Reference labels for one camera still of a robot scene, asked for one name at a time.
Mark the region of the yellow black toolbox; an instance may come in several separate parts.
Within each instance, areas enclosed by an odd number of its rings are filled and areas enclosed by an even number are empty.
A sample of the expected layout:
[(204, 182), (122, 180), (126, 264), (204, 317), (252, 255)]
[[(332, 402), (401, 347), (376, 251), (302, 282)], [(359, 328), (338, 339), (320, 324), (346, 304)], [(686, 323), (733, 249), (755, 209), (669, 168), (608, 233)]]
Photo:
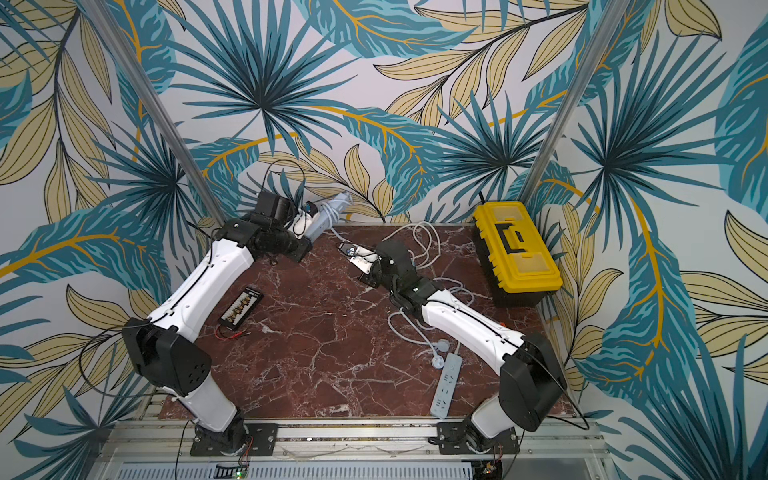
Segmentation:
[(534, 307), (563, 280), (523, 203), (487, 202), (473, 215), (472, 239), (495, 306)]

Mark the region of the aluminium frame post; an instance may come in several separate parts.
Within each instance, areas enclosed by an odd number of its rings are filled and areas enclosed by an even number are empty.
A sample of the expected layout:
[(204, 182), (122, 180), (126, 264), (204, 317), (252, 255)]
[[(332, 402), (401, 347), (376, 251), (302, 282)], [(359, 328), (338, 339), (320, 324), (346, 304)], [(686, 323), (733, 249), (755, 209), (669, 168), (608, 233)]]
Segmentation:
[(138, 99), (143, 102), (147, 113), (154, 121), (159, 133), (166, 140), (172, 153), (186, 173), (189, 182), (197, 190), (205, 210), (219, 226), (223, 226), (227, 218), (222, 208), (206, 184), (201, 170), (196, 165), (140, 61), (131, 52), (129, 41), (119, 30), (118, 22), (109, 11), (107, 3), (105, 1), (84, 0), (81, 2), (81, 5), (86, 15), (94, 23), (97, 33), (113, 54), (117, 64), (128, 77)]
[(547, 136), (542, 142), (535, 161), (528, 170), (526, 182), (517, 196), (520, 202), (528, 203), (534, 197), (538, 184), (556, 150), (557, 142), (565, 129), (567, 121), (576, 110), (589, 81), (601, 63), (602, 55), (608, 48), (628, 4), (628, 0), (616, 0), (610, 1), (606, 5), (600, 23), (597, 25), (594, 34), (590, 38), (590, 42), (586, 46), (584, 58), (580, 66), (575, 70), (569, 88), (565, 92), (557, 114), (547, 132)]

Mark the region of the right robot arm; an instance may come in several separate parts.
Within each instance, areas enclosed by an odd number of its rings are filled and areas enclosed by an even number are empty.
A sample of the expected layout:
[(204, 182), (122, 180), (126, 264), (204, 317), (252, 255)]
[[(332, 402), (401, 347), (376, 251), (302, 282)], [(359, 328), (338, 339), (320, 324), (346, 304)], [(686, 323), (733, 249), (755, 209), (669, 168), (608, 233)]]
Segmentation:
[(480, 314), (447, 287), (417, 271), (404, 244), (390, 239), (375, 249), (343, 247), (360, 280), (383, 287), (408, 320), (418, 319), (457, 340), (499, 377), (499, 391), (476, 407), (465, 440), (495, 438), (512, 427), (536, 431), (566, 392), (567, 382), (550, 341), (511, 330)]

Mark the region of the aluminium frame post right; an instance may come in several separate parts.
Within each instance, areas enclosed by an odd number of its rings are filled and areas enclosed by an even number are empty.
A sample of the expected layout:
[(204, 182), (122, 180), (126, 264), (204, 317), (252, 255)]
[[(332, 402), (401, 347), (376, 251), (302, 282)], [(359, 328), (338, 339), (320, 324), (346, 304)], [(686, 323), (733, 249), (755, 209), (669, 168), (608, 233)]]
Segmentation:
[(600, 23), (597, 25), (594, 34), (590, 38), (590, 42), (586, 46), (584, 58), (580, 66), (575, 70), (569, 88), (565, 92), (557, 114), (547, 132), (547, 136), (542, 142), (535, 161), (528, 170), (526, 182), (517, 196), (520, 202), (528, 203), (534, 197), (538, 184), (556, 150), (557, 142), (565, 129), (567, 121), (576, 110), (589, 81), (601, 63), (602, 55), (608, 48), (628, 4), (628, 0), (616, 0), (610, 1), (606, 5)]

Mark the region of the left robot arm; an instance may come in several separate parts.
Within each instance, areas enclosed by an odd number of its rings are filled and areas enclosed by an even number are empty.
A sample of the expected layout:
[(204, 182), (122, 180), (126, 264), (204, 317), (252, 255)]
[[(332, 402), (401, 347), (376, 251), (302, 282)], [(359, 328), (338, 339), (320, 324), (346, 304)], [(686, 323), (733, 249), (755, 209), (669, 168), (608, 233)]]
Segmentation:
[(174, 395), (203, 429), (234, 428), (237, 408), (210, 373), (211, 357), (196, 344), (214, 307), (255, 260), (284, 255), (300, 261), (311, 248), (304, 232), (318, 208), (261, 192), (254, 210), (228, 220), (181, 286), (146, 319), (130, 319), (122, 338), (135, 372)]

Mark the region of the black balance charging board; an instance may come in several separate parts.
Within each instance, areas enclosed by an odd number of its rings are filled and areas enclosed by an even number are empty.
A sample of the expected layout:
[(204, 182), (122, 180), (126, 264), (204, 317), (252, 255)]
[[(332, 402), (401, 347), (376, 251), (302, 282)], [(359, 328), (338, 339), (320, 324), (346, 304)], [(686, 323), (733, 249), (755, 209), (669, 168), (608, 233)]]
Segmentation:
[(244, 288), (219, 318), (219, 325), (231, 331), (237, 331), (263, 298), (262, 292), (252, 288)]

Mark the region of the aluminium frame post left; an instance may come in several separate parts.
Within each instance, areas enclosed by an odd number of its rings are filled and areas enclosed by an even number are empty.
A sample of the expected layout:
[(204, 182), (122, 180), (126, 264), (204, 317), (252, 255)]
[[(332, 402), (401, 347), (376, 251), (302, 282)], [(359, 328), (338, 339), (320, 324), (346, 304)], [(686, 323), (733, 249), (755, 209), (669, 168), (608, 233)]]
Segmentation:
[(94, 23), (97, 33), (113, 54), (117, 64), (128, 77), (138, 99), (143, 102), (147, 113), (154, 121), (159, 133), (166, 140), (172, 153), (186, 173), (189, 182), (197, 190), (205, 210), (219, 226), (223, 226), (227, 218), (222, 208), (206, 184), (201, 170), (196, 165), (140, 61), (131, 52), (129, 41), (119, 30), (118, 22), (109, 11), (107, 3), (105, 1), (84, 0), (81, 2), (81, 5), (86, 15)]

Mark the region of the short grey power strip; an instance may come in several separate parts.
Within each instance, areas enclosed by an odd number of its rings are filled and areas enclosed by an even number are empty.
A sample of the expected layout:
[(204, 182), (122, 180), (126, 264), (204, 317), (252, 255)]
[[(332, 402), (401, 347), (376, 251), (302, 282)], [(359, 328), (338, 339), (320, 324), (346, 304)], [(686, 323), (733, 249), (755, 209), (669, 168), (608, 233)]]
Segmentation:
[(447, 354), (430, 406), (430, 414), (438, 419), (448, 417), (462, 363), (463, 359), (459, 355)]

